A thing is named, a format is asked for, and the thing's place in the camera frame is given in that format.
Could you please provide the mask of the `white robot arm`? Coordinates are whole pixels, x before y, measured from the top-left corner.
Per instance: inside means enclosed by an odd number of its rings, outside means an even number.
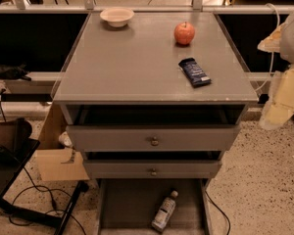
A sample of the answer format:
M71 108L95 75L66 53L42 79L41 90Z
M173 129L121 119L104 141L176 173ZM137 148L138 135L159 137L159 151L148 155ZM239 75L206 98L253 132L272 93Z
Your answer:
M266 130L281 127L294 115L294 10L284 23L258 44L258 49L278 53L290 66L273 76L269 88L269 100L265 103L260 126Z

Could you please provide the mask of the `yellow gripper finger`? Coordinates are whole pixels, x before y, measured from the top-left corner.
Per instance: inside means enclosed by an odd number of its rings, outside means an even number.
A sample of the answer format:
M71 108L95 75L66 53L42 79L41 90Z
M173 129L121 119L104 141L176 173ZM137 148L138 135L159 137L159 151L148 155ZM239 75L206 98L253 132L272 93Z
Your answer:
M274 130L280 128L294 115L294 65L287 71L276 71L269 88L259 121L261 128Z
M268 53L280 52L280 41L285 23L279 25L269 36L263 39L257 46L260 51Z

